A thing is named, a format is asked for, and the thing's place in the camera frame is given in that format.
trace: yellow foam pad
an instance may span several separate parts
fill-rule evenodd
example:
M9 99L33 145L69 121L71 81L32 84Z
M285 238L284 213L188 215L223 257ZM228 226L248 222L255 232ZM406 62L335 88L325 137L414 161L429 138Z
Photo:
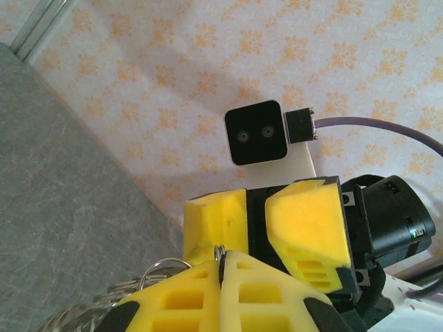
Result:
M214 247L248 253L246 190L217 192L185 204L183 259L191 265L214 259Z
M140 304L126 332L218 332L218 270L207 261L122 299Z
M342 289L350 268L338 178L290 184L265 203L268 239L291 275L324 293Z
M304 298L326 295L242 252L228 251L220 296L220 332L318 332Z

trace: patterned wallpaper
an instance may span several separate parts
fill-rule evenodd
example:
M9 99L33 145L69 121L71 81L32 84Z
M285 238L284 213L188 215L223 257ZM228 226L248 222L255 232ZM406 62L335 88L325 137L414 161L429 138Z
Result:
M276 99L317 118L367 116L443 141L443 5L425 0L79 0L33 65L177 223L191 197L244 185L223 114ZM443 160L360 127L310 144L319 175L397 174L434 216Z
M39 0L0 0L0 43L11 45Z

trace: metal key ring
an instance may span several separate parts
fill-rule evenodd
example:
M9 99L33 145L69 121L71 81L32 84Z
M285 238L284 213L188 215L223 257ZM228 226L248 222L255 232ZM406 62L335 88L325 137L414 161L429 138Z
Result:
M158 267L158 266L160 266L161 264L164 264L164 263L166 263L166 262L168 262L168 261L175 261L175 262L177 262L177 263L183 264L183 265L186 266L187 268L191 268L191 267L192 267L189 263L187 263L187 262L185 262L184 260L179 259L179 258L170 257L170 258L161 259L160 261L158 261L158 262L152 264L152 265L146 270L145 274L144 274L144 275L141 277L141 279L140 279L140 284L138 285L138 290L139 290L139 291L143 290L143 288L144 288L144 286L145 286L145 281L146 281L147 276L148 276L152 271L154 271L154 269L155 269L156 267Z
M214 247L214 257L215 261L217 261L220 264L220 259L222 259L222 256L226 254L226 249L224 246L215 246Z

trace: cable connector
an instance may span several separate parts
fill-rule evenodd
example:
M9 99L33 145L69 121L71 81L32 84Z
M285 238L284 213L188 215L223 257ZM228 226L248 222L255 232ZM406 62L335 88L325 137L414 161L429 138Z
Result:
M298 109L284 114L289 143L318 140L313 119L314 109Z

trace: camera module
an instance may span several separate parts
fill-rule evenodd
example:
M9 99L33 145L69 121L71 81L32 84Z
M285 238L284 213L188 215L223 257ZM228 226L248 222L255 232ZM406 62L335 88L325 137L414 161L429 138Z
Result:
M263 163L287 155L282 112L275 100L231 109L224 121L230 155L236 165Z

